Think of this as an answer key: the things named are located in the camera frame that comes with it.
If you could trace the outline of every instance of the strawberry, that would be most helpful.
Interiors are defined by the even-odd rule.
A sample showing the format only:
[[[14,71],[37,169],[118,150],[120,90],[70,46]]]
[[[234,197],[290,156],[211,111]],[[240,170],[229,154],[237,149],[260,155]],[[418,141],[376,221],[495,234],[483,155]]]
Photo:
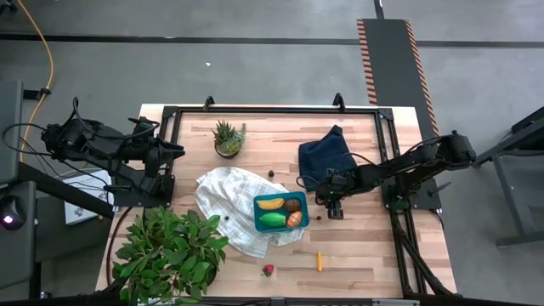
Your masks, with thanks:
[[[263,273],[266,277],[270,277],[272,275],[272,272],[274,272],[274,265],[273,264],[267,264],[263,268]]]

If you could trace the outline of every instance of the green leafy plant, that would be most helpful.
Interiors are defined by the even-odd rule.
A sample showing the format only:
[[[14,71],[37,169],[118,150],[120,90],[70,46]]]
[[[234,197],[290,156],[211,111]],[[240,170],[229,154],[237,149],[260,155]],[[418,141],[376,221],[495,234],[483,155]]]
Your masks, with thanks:
[[[241,125],[240,132],[236,131],[226,121],[220,121],[216,124],[216,130],[212,131],[215,145],[226,155],[232,155],[238,152],[241,144],[246,138],[246,124]]]
[[[200,220],[189,210],[178,216],[164,207],[146,209],[144,220],[136,216],[128,240],[116,252],[126,263],[113,263],[114,279],[126,279],[121,299],[147,304],[159,298],[175,304],[197,303],[225,260],[222,250],[229,243],[217,231],[220,217]]]

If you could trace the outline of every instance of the concrete floor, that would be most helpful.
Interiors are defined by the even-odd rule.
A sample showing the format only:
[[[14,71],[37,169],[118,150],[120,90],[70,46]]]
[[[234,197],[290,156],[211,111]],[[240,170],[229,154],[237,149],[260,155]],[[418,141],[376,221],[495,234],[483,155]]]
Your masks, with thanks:
[[[373,18],[371,0],[27,0],[48,33],[187,37],[356,38],[355,20]],[[428,40],[544,40],[538,0],[384,0],[386,18],[409,19]],[[23,14],[0,17],[0,31],[32,31]],[[0,80],[28,88],[47,80],[40,42],[1,41]],[[51,43],[54,92],[36,123],[62,122],[77,95],[85,117],[125,132],[124,118],[143,103],[328,105],[341,92],[349,105],[366,105],[356,46]],[[466,134],[477,152],[544,105],[544,50],[421,48],[440,130]],[[25,103],[25,117],[32,102]],[[39,134],[31,144],[43,149]],[[28,159],[39,167],[33,158]],[[55,164],[59,171],[66,170]],[[491,165],[442,173],[445,235],[458,291],[471,298],[544,304],[544,244],[497,249],[514,234]],[[56,295],[91,292],[104,245],[46,263],[44,289]],[[24,287],[0,300],[23,298]]]

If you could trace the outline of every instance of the checkered dish towel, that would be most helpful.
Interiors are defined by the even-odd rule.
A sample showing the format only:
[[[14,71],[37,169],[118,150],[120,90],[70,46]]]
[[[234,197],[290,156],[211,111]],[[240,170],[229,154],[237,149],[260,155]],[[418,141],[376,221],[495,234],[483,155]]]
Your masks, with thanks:
[[[196,204],[206,218],[221,216],[218,231],[229,237],[231,246],[247,255],[264,258],[269,242],[277,247],[298,241],[304,229],[290,232],[260,233],[255,229],[253,198],[288,192],[255,173],[237,167],[218,167],[196,180]]]

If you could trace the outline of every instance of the blue container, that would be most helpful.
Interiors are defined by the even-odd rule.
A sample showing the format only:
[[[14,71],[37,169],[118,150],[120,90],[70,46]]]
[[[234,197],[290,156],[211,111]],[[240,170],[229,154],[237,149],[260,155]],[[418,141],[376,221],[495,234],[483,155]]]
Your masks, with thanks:
[[[278,209],[274,210],[264,210],[259,208],[257,205],[257,201],[261,200],[273,200],[277,198],[283,198],[285,200],[296,198],[300,201],[300,212],[303,214],[303,219],[300,222],[300,225],[298,227],[294,228],[288,228],[287,226],[283,227],[270,227],[268,225],[263,224],[259,219],[265,214],[265,213],[281,213],[285,215],[287,218],[289,218],[289,215],[291,215],[291,212],[287,211],[285,208],[280,207]],[[308,206],[306,205],[306,195],[301,192],[287,192],[283,194],[273,194],[273,195],[257,195],[253,198],[253,211],[255,216],[255,229],[262,233],[270,233],[270,232],[282,232],[282,231],[288,231],[288,230],[294,230],[294,229],[301,229],[305,228],[309,224],[309,216],[308,216]]]

